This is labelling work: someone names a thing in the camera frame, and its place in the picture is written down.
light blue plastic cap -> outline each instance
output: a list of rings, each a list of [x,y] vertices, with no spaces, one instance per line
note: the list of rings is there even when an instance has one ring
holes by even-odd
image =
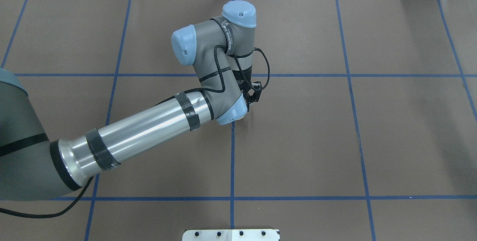
[[[257,27],[257,12],[255,6],[247,1],[230,1],[224,5],[222,16],[233,24],[246,28]]]
[[[26,89],[22,86],[18,78],[11,72],[0,68],[0,82],[9,83],[10,85],[15,85],[19,89],[25,91],[28,95]]]
[[[238,100],[225,112],[221,117],[218,117],[217,123],[223,126],[224,124],[231,123],[242,119],[247,114],[247,104],[245,104],[245,99],[243,95],[240,95]]]
[[[194,25],[178,29],[172,34],[172,50],[182,65],[190,66],[196,60],[197,37]]]

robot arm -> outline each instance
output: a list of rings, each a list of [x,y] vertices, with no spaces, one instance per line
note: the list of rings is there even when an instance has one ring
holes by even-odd
[[[174,32],[174,54],[194,66],[201,88],[73,140],[50,143],[26,90],[0,69],[0,199],[46,200],[70,193],[97,173],[213,119],[228,124],[244,117],[255,27],[254,6],[232,1],[222,16]]]

